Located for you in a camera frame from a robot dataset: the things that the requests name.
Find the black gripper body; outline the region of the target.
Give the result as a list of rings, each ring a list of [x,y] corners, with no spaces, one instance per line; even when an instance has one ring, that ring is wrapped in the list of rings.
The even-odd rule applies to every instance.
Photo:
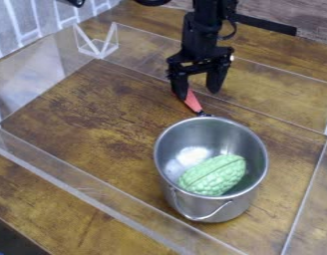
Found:
[[[181,50],[166,59],[171,80],[187,80],[202,73],[209,80],[226,78],[234,49],[217,45],[220,29],[220,25],[202,26],[191,19],[183,20]]]

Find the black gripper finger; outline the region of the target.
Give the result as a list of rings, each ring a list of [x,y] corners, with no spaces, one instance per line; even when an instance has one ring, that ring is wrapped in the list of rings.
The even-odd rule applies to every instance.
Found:
[[[230,65],[210,66],[206,71],[206,87],[213,94],[217,94],[222,88],[228,76]]]
[[[187,89],[189,89],[187,74],[173,73],[170,75],[170,84],[171,84],[171,90],[174,94],[178,96],[181,100],[185,101],[187,97]]]

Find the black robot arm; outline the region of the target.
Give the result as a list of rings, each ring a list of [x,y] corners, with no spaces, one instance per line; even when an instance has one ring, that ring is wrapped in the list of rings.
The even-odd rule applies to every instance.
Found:
[[[194,11],[183,17],[181,50],[166,59],[171,90],[186,100],[189,77],[206,73],[206,87],[218,93],[232,65],[234,49],[218,47],[237,33],[237,0],[193,0]]]

